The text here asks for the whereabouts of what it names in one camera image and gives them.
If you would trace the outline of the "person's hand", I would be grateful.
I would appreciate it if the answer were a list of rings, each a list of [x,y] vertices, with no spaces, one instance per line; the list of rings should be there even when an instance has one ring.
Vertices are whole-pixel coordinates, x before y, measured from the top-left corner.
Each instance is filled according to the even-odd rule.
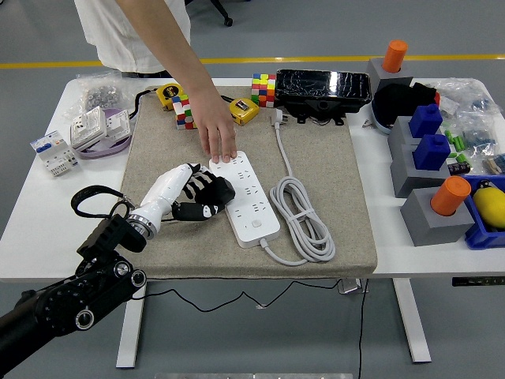
[[[220,97],[194,99],[194,115],[202,149],[214,163],[237,156],[236,132],[229,106]]]

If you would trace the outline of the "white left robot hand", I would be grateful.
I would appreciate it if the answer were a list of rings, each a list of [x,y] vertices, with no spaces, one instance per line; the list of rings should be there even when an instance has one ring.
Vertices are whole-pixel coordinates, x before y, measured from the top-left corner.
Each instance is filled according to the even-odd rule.
[[[205,221],[234,198],[235,190],[227,179],[199,163],[183,163],[156,179],[129,218],[156,233],[164,216],[171,215],[178,221]]]

